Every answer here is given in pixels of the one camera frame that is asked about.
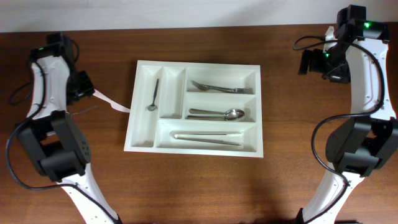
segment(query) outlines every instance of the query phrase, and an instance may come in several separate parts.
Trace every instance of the metal utensil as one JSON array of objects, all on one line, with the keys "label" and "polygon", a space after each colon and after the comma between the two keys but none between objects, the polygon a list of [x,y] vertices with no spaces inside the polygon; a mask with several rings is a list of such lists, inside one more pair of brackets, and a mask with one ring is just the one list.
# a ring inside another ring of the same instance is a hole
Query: metal utensil
[{"label": "metal utensil", "polygon": [[241,146],[240,143],[225,141],[220,139],[203,139],[203,138],[190,138],[189,135],[201,135],[201,136],[225,136],[229,134],[240,134],[239,132],[188,132],[188,131],[181,131],[181,132],[171,132],[171,135],[174,139],[178,140],[186,140],[186,141],[198,141],[198,142],[208,142],[208,143],[215,143],[215,144],[227,144],[230,146]]},{"label": "metal utensil", "polygon": [[159,79],[156,79],[156,86],[155,86],[155,91],[154,91],[154,100],[151,105],[148,106],[149,111],[154,111],[157,109],[157,106],[155,105],[155,100],[156,100],[156,94],[157,94],[157,87],[159,86]]},{"label": "metal utensil", "polygon": [[239,109],[230,109],[228,111],[217,112],[217,111],[207,111],[198,109],[189,109],[191,114],[208,114],[207,116],[194,116],[188,115],[187,119],[212,119],[212,118],[223,118],[225,121],[241,121],[244,118],[244,111]]},{"label": "metal utensil", "polygon": [[253,88],[225,88],[225,87],[201,84],[201,83],[197,83],[193,80],[191,80],[191,82],[195,87],[197,87],[201,91],[218,90],[218,91],[222,91],[224,93],[240,93],[240,94],[253,94],[254,93]]}]

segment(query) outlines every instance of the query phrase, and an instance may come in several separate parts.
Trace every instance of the tongs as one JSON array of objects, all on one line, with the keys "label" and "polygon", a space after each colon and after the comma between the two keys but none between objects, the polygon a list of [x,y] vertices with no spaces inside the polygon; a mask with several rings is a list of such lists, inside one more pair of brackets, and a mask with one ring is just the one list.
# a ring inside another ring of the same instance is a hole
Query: tongs
[{"label": "tongs", "polygon": [[240,143],[225,141],[220,139],[205,139],[205,138],[190,138],[189,136],[227,136],[230,134],[241,134],[239,132],[231,132],[231,131],[223,131],[223,132],[210,132],[210,131],[202,131],[202,132],[191,132],[191,131],[174,131],[171,132],[173,138],[178,140],[187,140],[187,141],[198,141],[198,142],[208,142],[215,144],[227,144],[230,146],[241,146]]}]

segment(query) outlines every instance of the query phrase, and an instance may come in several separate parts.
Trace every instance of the spoon bowl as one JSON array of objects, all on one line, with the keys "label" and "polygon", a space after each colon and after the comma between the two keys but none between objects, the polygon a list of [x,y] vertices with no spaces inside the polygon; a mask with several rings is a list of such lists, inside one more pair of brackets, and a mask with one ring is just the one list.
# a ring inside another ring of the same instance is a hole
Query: spoon bowl
[{"label": "spoon bowl", "polygon": [[148,110],[149,111],[154,111],[154,110],[156,110],[157,109],[157,106],[156,105],[149,105],[148,106]]},{"label": "spoon bowl", "polygon": [[244,111],[239,109],[231,109],[225,112],[224,120],[226,121],[241,121],[244,118]]}]

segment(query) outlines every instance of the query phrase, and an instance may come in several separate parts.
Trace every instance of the fork tines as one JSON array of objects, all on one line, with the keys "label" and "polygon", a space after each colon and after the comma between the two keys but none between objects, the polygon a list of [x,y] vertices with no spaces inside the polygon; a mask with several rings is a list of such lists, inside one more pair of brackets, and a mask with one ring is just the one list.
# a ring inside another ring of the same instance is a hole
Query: fork tines
[{"label": "fork tines", "polygon": [[243,88],[243,94],[253,94],[253,88]]}]

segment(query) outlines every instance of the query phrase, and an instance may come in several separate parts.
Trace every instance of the white wall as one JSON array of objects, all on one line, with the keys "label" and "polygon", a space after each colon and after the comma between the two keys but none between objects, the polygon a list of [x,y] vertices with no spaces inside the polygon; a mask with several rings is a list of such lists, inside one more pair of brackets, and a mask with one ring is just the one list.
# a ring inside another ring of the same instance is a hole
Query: white wall
[{"label": "white wall", "polygon": [[349,4],[398,21],[397,0],[0,0],[0,32],[324,24]]}]

